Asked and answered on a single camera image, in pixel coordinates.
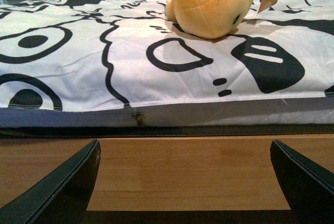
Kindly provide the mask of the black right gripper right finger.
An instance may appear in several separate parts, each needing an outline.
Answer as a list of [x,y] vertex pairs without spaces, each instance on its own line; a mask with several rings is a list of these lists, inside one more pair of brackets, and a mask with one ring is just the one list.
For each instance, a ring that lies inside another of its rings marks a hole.
[[333,223],[333,173],[280,140],[270,160],[298,223]]

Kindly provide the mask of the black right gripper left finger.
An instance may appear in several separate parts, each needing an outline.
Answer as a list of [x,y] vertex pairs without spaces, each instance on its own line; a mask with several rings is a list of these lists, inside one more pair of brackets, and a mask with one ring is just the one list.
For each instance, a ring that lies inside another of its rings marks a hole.
[[98,140],[84,146],[1,208],[1,223],[82,223],[101,160]]

